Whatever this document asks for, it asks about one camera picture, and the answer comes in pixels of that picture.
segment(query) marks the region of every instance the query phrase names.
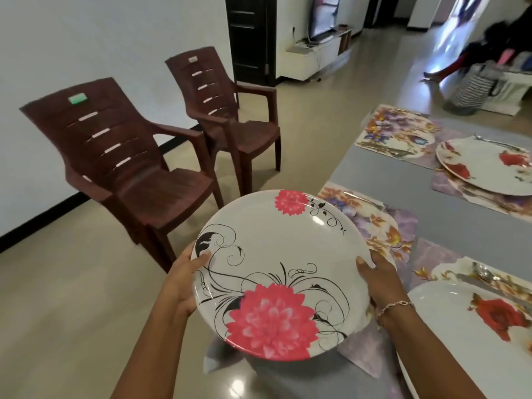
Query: chair backrest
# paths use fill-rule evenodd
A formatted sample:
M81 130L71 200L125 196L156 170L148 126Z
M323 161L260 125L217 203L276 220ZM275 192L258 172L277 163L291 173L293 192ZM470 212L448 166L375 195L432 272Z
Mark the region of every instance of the chair backrest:
M213 46L190 50L166 60L187 107L219 117L236 117L234 84ZM213 125L199 120L204 129Z
M111 192L164 165L146 120L112 78L65 88L20 110L57 147L65 165Z

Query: television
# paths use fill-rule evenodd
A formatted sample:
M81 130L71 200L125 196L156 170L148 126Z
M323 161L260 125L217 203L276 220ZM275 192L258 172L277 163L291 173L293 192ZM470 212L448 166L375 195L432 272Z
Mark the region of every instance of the television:
M320 35L336 26L340 0L314 0L310 12L309 41L319 40Z

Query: table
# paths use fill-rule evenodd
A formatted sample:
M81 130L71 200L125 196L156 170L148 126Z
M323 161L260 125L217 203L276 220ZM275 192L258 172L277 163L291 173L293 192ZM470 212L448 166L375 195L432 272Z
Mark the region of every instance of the table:
M444 127L480 134L532 151L532 139L453 120ZM417 236L532 280L532 224L431 189L432 171L352 145L330 181L419 217ZM381 378L396 372L393 351ZM248 362L280 397L301 399L391 399L388 388L330 350L301 363Z

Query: chair seat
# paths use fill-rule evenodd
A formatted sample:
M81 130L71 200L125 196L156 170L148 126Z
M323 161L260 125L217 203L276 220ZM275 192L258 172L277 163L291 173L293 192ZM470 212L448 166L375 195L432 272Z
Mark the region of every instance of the chair seat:
M174 223L180 223L203 204L212 183L201 172L160 169L137 181L120 198L143 224L173 229Z
M236 122L231 129L238 150L252 157L265 151L281 135L279 126L272 122ZM218 150L229 151L222 127L212 127L206 133L216 142Z

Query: green sticker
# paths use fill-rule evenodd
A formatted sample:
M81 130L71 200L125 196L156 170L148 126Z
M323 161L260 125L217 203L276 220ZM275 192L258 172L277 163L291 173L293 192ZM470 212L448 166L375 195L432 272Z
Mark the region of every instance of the green sticker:
M87 100L87 96L84 93L78 93L77 95L68 98L68 100L72 105L76 105L80 102L83 102L84 100Z

